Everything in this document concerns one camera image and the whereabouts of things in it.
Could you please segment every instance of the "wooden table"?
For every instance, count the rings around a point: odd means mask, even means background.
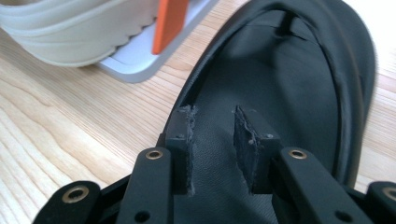
[[[0,223],[28,223],[51,194],[87,179],[105,187],[153,147],[211,38],[246,0],[221,0],[152,79],[128,84],[96,66],[44,64],[0,32]],[[372,32],[378,78],[356,188],[396,182],[396,34],[386,0],[348,1]]]

